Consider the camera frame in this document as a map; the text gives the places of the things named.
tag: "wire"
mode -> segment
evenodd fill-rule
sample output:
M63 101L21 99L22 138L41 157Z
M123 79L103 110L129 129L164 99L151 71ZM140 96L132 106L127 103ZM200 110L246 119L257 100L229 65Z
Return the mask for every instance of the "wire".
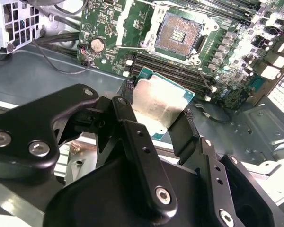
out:
M58 69L57 67L54 66L54 64L51 62L51 60L49 60L49 58L46 56L45 52L38 46L38 44L33 40L32 44L36 46L36 48L38 49L39 52L41 52L41 54L44 56L44 58L48 61L48 63L53 67L53 69L57 72L63 73L63 74L71 74L71 75L75 75L75 74L80 74L83 73L85 71L87 71L90 67L91 61L89 60L89 58L87 57L87 55L83 54L83 56L86 58L87 60L87 66L79 71L75 71L75 72L67 72L67 71L63 71Z
M0 54L0 65L6 65L11 62L13 55L10 54Z
M200 77L203 79L203 81L204 81L206 87L212 91L213 89L208 85L208 83L207 83L205 77L202 75L202 73L200 72L200 70L195 66L195 64L193 64L193 66L194 66L194 68L198 71Z
M217 122L217 123L221 123L221 124L226 124L232 121L232 117L231 114L229 112L227 112L224 108L222 108L222 110L225 112L225 114L227 115L228 119L227 120L219 120L216 119L214 117L211 117L210 114L208 112L205 111L204 106L198 102L195 102L195 107L197 109L199 109L209 120L212 120L213 122Z
M55 5L55 8L57 10L59 10L60 12L62 12L62 13L74 16L74 15L77 15L78 13L82 12L84 10L84 8L87 6L87 3L88 3L88 0L84 0L82 7L79 10L75 11L75 12L69 12L69 11L67 11L65 9L62 9L58 5Z

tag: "electronic component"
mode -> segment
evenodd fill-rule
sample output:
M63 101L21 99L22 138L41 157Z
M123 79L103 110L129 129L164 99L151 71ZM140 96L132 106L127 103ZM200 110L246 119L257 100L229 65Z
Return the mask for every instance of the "electronic component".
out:
M258 48L262 48L262 46L272 46L272 44L274 44L273 41L270 41L269 39L265 39L264 37L260 36L260 35L257 35L254 39L254 41L252 42L252 44L255 46L255 47L258 47Z
M280 74L279 69L274 66L268 65L263 61L258 61L256 63L254 71L260 76L267 79L275 79Z
M207 67L208 67L209 69L211 69L211 70L216 70L216 69L217 69L217 66L214 65L214 64L208 64Z
M270 51L265 56L265 60L268 61L275 67L283 68L284 67L284 57L280 56L279 54Z
M276 20L275 21L278 25L282 25L282 26L284 26L284 20Z
M214 63L214 64L219 64L220 62L221 62L221 60L218 59L218 58L212 58L212 60L211 60L211 63Z
M227 52L228 51L228 48L226 46L223 46L223 45L218 45L217 48L221 52Z
M105 42L101 38L95 38L90 42L90 47L94 52L99 53L104 50Z
M247 73L247 75L249 75L249 76L253 76L253 75L254 75L253 71L252 71L251 69L249 69L249 68L245 68L244 71L245 71L245 72Z
M167 13L162 22L155 47L188 56L200 37L202 27L202 24Z
M234 32L226 32L225 33L225 37L229 38L229 39L234 39L237 36L236 33Z
M105 33L108 34L108 35L110 35L110 34L112 33L112 31L113 31L113 25L112 25L112 23L108 23L108 24L106 25Z
M251 63L252 63L252 56L249 56L249 57L245 57L244 58L244 61L248 64L248 65L250 65Z
M280 40L276 42L276 44L274 45L274 50L284 54L284 41Z
M223 43L224 45L228 46L228 45L231 45L231 44L232 44L232 40L227 39L227 38L223 38L223 39L221 40L221 43Z
M214 53L214 56L217 57L217 58L223 58L223 57L224 57L224 54L221 53L221 52L216 51L216 52Z

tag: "gray metal panel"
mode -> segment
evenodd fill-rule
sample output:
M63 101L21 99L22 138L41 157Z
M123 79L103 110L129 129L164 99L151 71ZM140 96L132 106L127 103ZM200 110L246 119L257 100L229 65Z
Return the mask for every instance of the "gray metal panel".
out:
M56 67L64 71L82 68L75 60L62 54L46 51ZM124 78L89 69L78 75L56 72L36 53L34 46L17 51L11 63L0 66L0 101L22 105L73 84L86 84L101 96L116 95Z

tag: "capacitor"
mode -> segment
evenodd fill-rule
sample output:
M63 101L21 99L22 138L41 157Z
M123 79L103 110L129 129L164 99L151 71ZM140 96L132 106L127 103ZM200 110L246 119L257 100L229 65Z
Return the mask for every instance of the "capacitor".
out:
M248 68L246 68L244 71L245 71L249 76L253 76L253 75L254 75L253 71L250 70L250 69L248 69Z
M269 20L268 19L261 19L260 24L267 26L269 24Z
M268 11L265 13L265 17L274 20L278 17L278 15L276 13Z
M269 46L267 46L267 45L263 45L261 48L265 51L269 51L269 49L270 49Z
M240 49L239 49L239 48L232 48L231 51L232 51L234 54L239 54L239 53L240 53Z
M277 28L277 27L274 27L274 26L268 26L265 28L265 31L270 34L270 35L278 35L278 34L281 34L282 31L281 29Z
M230 67L228 65L222 65L223 70L228 71Z
M264 44L267 45L267 46L272 46L272 45L274 44L274 42L271 41L271 40L269 40L269 39L266 39L266 40L264 41Z
M245 57L245 58L244 58L244 61L245 61L248 65L250 65L250 64L252 63L252 59L251 59L250 57Z
M284 20L276 20L275 21L278 25L282 25L282 26L284 26Z
M227 58L227 60L228 60L229 63L233 63L236 59L234 57L230 56L230 57Z

